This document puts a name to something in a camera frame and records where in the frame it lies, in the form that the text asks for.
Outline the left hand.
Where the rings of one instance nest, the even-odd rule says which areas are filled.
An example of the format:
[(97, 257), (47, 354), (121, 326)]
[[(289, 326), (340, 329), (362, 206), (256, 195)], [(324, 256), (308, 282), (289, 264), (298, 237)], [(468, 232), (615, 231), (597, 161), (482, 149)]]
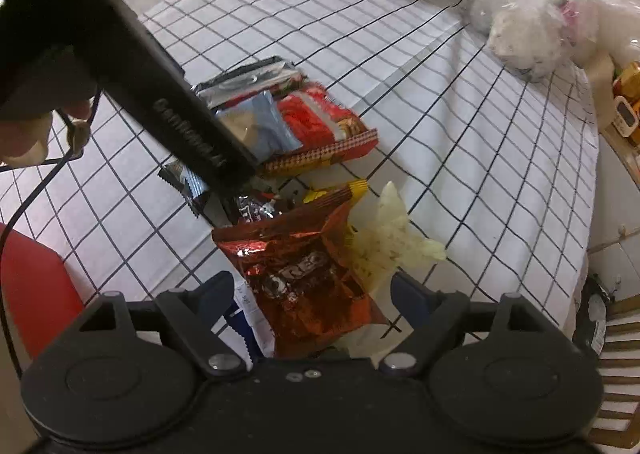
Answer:
[[(58, 110), (67, 128), (67, 142), (75, 155), (90, 136), (90, 118), (94, 107), (89, 100), (75, 102)], [(43, 164), (49, 153), (52, 113), (24, 121), (1, 122), (1, 164), (10, 168)]]

